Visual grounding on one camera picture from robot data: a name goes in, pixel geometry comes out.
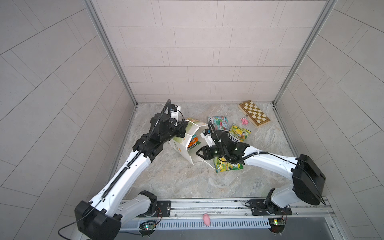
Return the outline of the teal Fox's candy bag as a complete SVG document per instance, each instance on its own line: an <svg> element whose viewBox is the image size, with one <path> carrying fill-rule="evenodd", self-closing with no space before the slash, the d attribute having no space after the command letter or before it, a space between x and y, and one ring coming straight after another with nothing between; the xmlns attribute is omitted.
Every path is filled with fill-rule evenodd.
<svg viewBox="0 0 384 240"><path fill-rule="evenodd" d="M225 116L208 117L208 122L212 123L215 130L229 131L230 126Z"/></svg>

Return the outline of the right circuit board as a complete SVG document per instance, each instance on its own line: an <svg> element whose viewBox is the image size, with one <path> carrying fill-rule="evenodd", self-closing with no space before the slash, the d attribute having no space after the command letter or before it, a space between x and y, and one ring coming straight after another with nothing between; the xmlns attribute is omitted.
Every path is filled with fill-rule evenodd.
<svg viewBox="0 0 384 240"><path fill-rule="evenodd" d="M268 219L270 228L269 230L274 234L281 234L286 226L285 220L278 218L278 219Z"/></svg>

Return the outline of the wooden folding chess board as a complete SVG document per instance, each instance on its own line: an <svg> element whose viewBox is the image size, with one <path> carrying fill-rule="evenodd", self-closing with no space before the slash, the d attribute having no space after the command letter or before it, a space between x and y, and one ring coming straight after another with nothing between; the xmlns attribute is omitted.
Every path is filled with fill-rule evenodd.
<svg viewBox="0 0 384 240"><path fill-rule="evenodd" d="M256 128L264 126L271 121L270 118L267 117L267 115L251 100L240 103L238 107Z"/></svg>

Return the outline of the aluminium corner post left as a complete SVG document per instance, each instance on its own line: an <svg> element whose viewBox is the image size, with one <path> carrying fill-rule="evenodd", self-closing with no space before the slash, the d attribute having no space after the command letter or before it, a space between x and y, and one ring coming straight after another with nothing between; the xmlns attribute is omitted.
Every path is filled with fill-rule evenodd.
<svg viewBox="0 0 384 240"><path fill-rule="evenodd" d="M110 60L112 62L112 65L114 66L118 76L120 77L121 81L123 82L123 85L125 86L133 104L134 104L134 108L136 109L137 106L138 106L138 102L133 94L133 91L132 89L130 88L129 86L129 83L127 81L127 78L124 74L124 71L119 63L119 60L117 58L117 55L111 45L111 42L107 36L107 32L105 31L105 28L101 22L101 19L100 17L98 16L97 14L97 11L96 11L96 8L95 8L95 4L93 3L93 1L90 1L90 0L84 0L84 5L85 5L85 9L87 10L89 16L90 16L90 19L92 21L92 23L94 24L94 27L101 39L101 42L107 52L107 54L109 55L110 57Z"/></svg>

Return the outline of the left circuit board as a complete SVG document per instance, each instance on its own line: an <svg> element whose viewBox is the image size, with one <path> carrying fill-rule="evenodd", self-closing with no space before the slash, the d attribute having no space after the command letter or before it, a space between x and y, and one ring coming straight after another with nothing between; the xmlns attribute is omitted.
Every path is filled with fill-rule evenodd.
<svg viewBox="0 0 384 240"><path fill-rule="evenodd" d="M157 226L156 221L146 221L139 225L140 231L153 231Z"/></svg>

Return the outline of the pink pig toy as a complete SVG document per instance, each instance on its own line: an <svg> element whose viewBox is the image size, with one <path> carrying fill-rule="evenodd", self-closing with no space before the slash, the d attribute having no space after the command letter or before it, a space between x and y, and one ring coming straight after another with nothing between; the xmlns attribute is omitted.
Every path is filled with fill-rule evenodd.
<svg viewBox="0 0 384 240"><path fill-rule="evenodd" d="M249 121L246 118L241 118L241 122L243 125L248 125Z"/></svg>

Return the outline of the pink eraser on rail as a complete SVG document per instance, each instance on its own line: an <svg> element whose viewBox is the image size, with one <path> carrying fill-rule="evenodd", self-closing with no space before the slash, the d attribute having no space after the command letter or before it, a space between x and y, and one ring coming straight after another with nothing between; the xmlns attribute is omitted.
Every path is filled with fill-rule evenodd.
<svg viewBox="0 0 384 240"><path fill-rule="evenodd" d="M211 225L211 218L208 214L203 215L203 222L204 222L205 226L209 227Z"/></svg>

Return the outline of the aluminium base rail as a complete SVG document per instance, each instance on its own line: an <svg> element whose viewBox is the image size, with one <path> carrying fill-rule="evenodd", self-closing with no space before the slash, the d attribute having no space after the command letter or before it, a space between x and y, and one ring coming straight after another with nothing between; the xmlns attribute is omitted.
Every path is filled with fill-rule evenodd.
<svg viewBox="0 0 384 240"><path fill-rule="evenodd" d="M175 230L237 230L268 229L268 219L285 220L285 229L304 224L314 224L315 228L336 228L335 214L329 202L312 206L304 202L291 204L285 208L286 214L270 215L262 207L263 198L213 198L213 199L160 199L163 212L156 231ZM211 225L205 226L203 215L208 214Z"/></svg>

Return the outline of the white illustrated paper bag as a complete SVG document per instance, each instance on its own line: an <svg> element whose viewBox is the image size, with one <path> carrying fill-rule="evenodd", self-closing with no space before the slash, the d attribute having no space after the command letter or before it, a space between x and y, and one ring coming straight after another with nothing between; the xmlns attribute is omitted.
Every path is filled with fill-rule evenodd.
<svg viewBox="0 0 384 240"><path fill-rule="evenodd" d="M201 133L203 130L209 128L208 124L191 118L187 119L186 122L188 122L188 126L186 128L185 137L173 137L170 140L171 147L176 150L176 152L178 152L182 157L184 157L190 164L194 165L197 163L206 163L209 167L215 170L215 167L196 155L196 152L200 148L207 146L206 141L201 137ZM188 151L187 147L193 135L197 135L201 143Z"/></svg>

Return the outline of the orange snack bag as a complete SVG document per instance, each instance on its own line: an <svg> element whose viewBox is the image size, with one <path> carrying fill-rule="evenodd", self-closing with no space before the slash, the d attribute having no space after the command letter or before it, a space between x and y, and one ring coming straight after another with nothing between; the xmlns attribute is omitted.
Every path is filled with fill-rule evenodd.
<svg viewBox="0 0 384 240"><path fill-rule="evenodd" d="M197 135L193 135L192 139L189 142L189 145L187 147L187 150L189 151L190 149L194 148L195 146L199 145L201 142L199 141L199 138Z"/></svg>

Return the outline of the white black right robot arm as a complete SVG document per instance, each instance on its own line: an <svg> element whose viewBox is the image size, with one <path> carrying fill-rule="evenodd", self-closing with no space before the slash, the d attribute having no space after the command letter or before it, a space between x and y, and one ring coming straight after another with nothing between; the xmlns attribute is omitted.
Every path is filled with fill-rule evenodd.
<svg viewBox="0 0 384 240"><path fill-rule="evenodd" d="M246 143L230 141L225 144L223 140L214 141L211 147L201 147L196 155L204 160L223 157L228 163L256 166L290 180L289 184L272 188L268 193L263 208L270 215L286 214L288 205L300 201L313 206L325 204L322 194L326 177L307 155L284 157Z"/></svg>

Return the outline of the aluminium corner post right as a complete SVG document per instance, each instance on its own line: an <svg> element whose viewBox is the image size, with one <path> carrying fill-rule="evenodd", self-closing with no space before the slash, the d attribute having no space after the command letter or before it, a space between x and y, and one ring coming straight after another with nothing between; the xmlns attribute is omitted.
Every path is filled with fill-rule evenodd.
<svg viewBox="0 0 384 240"><path fill-rule="evenodd" d="M301 51L299 52L291 70L289 71L285 81L282 84L281 89L277 93L276 98L272 101L272 104L274 106L277 106L279 101L281 100L284 92L288 88L290 82L292 81L293 77L295 76L297 70L299 69L300 65L302 64L304 58L308 54L308 51L311 49L314 41L316 40L316 37L319 35L321 29L323 28L324 24L326 23L329 15L331 14L335 4L337 3L337 0L328 0L326 1L322 11L320 12L320 15L318 19L316 20L312 30L310 31L309 36L307 37L305 44L303 45Z"/></svg>

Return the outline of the circuit board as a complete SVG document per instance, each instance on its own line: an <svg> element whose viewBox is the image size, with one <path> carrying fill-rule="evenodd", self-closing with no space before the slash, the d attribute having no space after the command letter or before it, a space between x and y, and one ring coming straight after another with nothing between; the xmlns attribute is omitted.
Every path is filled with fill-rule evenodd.
<svg viewBox="0 0 384 240"><path fill-rule="evenodd" d="M278 218L278 219L268 219L270 228L269 230L274 234L281 234L286 226L285 220Z"/></svg>
<svg viewBox="0 0 384 240"><path fill-rule="evenodd" d="M146 221L139 225L140 231L153 231L157 226L156 221Z"/></svg>

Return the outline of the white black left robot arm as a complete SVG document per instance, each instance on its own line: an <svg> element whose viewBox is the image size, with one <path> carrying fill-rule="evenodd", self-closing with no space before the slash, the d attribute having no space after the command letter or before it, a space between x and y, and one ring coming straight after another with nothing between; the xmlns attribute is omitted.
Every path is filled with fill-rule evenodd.
<svg viewBox="0 0 384 240"><path fill-rule="evenodd" d="M168 114L156 114L151 119L150 132L141 136L127 161L89 202L81 201L75 208L78 230L91 240L113 240L122 225L137 216L157 215L157 196L140 192L134 199L122 203L124 196L139 175L163 150L173 137L185 137L188 122L177 121Z"/></svg>

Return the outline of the green Fox's spring tea bag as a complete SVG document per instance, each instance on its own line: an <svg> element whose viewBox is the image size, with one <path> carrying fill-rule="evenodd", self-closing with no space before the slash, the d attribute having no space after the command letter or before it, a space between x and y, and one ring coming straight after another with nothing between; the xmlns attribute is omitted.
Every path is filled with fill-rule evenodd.
<svg viewBox="0 0 384 240"><path fill-rule="evenodd" d="M252 132L233 124L229 130L230 139L235 142L244 142Z"/></svg>

